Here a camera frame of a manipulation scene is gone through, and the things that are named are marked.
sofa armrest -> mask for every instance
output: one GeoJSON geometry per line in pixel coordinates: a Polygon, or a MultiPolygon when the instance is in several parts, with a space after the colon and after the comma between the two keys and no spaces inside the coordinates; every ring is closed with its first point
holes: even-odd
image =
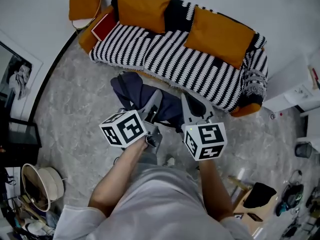
{"type": "Polygon", "coordinates": [[[85,50],[87,54],[90,53],[92,48],[96,45],[98,42],[98,39],[95,37],[94,34],[92,34],[91,30],[97,25],[97,23],[106,15],[111,13],[114,10],[112,5],[109,5],[107,8],[105,8],[96,18],[95,20],[85,29],[85,31],[81,34],[79,37],[79,45],[82,47],[82,49],[85,50]]]}
{"type": "Polygon", "coordinates": [[[266,52],[257,49],[248,52],[241,65],[242,91],[238,107],[231,113],[233,117],[242,117],[260,110],[266,97],[268,81],[268,60],[266,52]]]}

white t-shirt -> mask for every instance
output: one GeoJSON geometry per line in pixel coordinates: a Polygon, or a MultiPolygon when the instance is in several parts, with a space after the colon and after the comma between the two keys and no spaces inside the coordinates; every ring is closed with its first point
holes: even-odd
{"type": "Polygon", "coordinates": [[[108,218],[95,208],[65,205],[53,239],[253,239],[240,219],[228,217],[217,222],[207,214],[189,174],[151,164],[139,164],[137,171],[108,218]]]}

person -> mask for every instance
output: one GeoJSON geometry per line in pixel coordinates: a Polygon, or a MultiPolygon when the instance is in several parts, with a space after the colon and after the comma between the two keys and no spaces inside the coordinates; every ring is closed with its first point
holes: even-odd
{"type": "Polygon", "coordinates": [[[199,162],[202,198],[189,174],[158,166],[155,154],[143,152],[146,147],[141,138],[124,150],[93,190],[88,207],[65,205],[53,239],[253,239],[234,217],[212,159],[199,162]]]}

striped sofa cover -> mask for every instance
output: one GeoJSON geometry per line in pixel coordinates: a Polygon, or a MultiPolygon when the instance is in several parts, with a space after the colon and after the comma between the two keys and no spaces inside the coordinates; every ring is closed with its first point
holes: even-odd
{"type": "MultiPolygon", "coordinates": [[[[112,0],[111,4],[118,21],[118,1],[112,0]]],[[[198,93],[229,113],[250,104],[261,106],[268,77],[267,56],[262,50],[265,37],[255,33],[240,70],[217,57],[186,48],[195,6],[198,5],[171,0],[164,14],[164,34],[118,22],[93,47],[90,59],[144,71],[172,86],[198,93]]]]}

tile floor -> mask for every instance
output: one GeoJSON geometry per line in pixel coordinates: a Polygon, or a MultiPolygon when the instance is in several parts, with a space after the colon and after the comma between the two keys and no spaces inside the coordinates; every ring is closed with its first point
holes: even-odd
{"type": "MultiPolygon", "coordinates": [[[[38,164],[56,168],[65,178],[65,195],[56,202],[60,209],[64,204],[86,206],[96,184],[121,153],[119,148],[108,145],[98,126],[121,107],[110,85],[110,80],[121,70],[92,63],[75,40],[41,96],[34,118],[42,142],[38,164]]],[[[165,83],[142,78],[145,84],[180,94],[165,83]]],[[[296,138],[303,135],[299,112],[288,109],[274,120],[264,108],[242,118],[233,118],[222,111],[216,114],[224,122],[228,137],[227,148],[216,164],[230,194],[235,188],[227,179],[229,175],[242,175],[242,180],[248,183],[267,184],[281,195],[293,171],[300,169],[305,203],[320,177],[320,165],[317,155],[309,159],[294,155],[296,138]]],[[[181,137],[171,128],[162,125],[159,128],[163,140],[157,154],[158,163],[164,161],[166,154],[173,154],[177,157],[177,167],[198,180],[197,164],[181,137]]],[[[305,210],[301,205],[301,221],[306,218],[305,210]]],[[[293,217],[289,211],[280,217],[271,215],[256,239],[279,239],[293,217]]],[[[306,236],[299,231],[292,239],[306,239],[306,236]]]]}

